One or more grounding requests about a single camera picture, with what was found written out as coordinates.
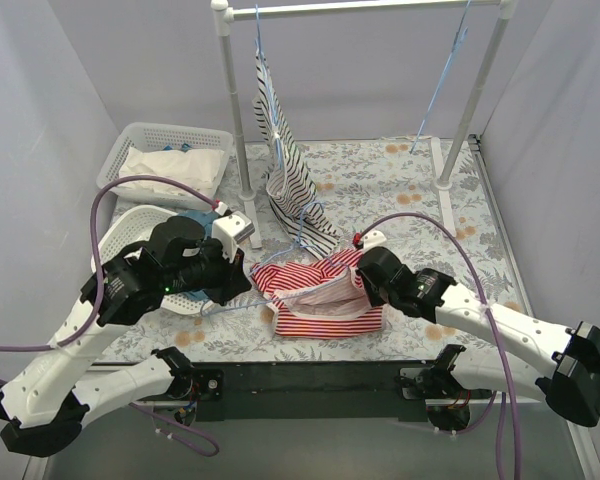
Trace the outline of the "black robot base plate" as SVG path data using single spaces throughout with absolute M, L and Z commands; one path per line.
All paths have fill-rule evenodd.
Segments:
M 389 418 L 424 422 L 429 406 L 466 394 L 432 360 L 215 362 L 194 365 L 199 422 Z

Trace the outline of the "blue garment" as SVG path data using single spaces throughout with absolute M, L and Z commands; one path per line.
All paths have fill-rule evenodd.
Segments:
M 215 211 L 202 212 L 198 210 L 186 210 L 179 213 L 179 216 L 191 219 L 200 224 L 204 229 L 206 238 L 211 236 L 213 222 L 218 218 L 218 214 Z M 191 301 L 206 302 L 208 300 L 208 296 L 203 291 L 185 292 L 184 296 Z

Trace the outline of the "red white striped tank top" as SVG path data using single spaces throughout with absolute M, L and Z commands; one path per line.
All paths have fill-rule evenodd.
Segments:
M 274 334 L 290 338 L 342 339 L 384 327 L 381 306 L 367 296 L 354 248 L 310 263 L 257 264 L 252 279 L 269 301 Z

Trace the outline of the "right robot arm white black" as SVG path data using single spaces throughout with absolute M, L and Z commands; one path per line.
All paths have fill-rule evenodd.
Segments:
M 384 247 L 365 252 L 357 265 L 372 304 L 388 305 L 410 318 L 453 328 L 492 345 L 492 352 L 446 346 L 403 389 L 421 398 L 455 397 L 490 390 L 545 402 L 580 426 L 600 420 L 600 328 L 544 322 L 479 296 L 451 276 L 425 268 L 411 271 Z

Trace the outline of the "white oval perforated basket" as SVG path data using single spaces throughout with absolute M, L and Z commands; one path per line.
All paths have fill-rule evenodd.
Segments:
M 122 214 L 104 234 L 98 244 L 101 263 L 105 264 L 128 244 L 148 240 L 155 226 L 165 222 L 174 211 L 151 205 L 133 207 Z M 174 314 L 199 316 L 208 312 L 212 303 L 199 294 L 180 293 L 165 296 L 161 308 Z

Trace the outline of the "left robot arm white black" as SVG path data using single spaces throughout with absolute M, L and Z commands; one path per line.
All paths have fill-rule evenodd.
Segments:
M 12 453 L 45 458 L 72 443 L 84 427 L 153 396 L 192 400 L 200 392 L 192 362 L 177 348 L 153 351 L 100 378 L 85 373 L 114 340 L 168 295 L 202 291 L 224 305 L 251 288 L 240 243 L 254 231 L 240 212 L 205 229 L 185 216 L 156 225 L 146 240 L 124 246 L 96 267 L 65 322 L 41 353 L 0 385 L 0 437 Z

